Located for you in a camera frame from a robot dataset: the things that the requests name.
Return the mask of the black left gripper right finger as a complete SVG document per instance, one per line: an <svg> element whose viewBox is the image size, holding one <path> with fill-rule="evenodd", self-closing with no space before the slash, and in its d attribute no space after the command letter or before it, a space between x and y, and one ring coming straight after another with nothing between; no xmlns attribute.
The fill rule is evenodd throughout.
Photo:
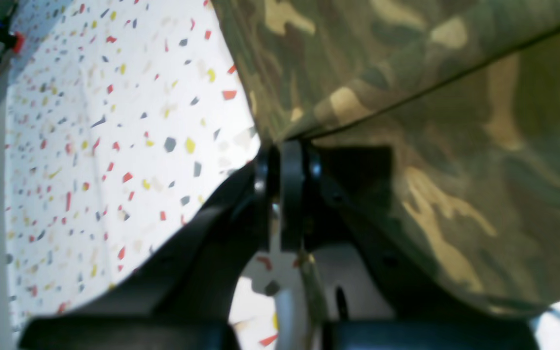
<svg viewBox="0 0 560 350"><path fill-rule="evenodd" d="M522 317L454 297L400 246L389 148L280 147L280 245L302 253L316 350L537 350Z"/></svg>

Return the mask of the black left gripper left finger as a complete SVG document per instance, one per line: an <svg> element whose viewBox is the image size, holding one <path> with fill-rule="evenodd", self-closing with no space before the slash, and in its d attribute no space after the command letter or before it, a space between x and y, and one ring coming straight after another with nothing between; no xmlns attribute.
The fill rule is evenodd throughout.
<svg viewBox="0 0 560 350"><path fill-rule="evenodd" d="M22 350L239 350L236 284L269 250L274 146L224 181L200 211L115 288L60 316L35 317Z"/></svg>

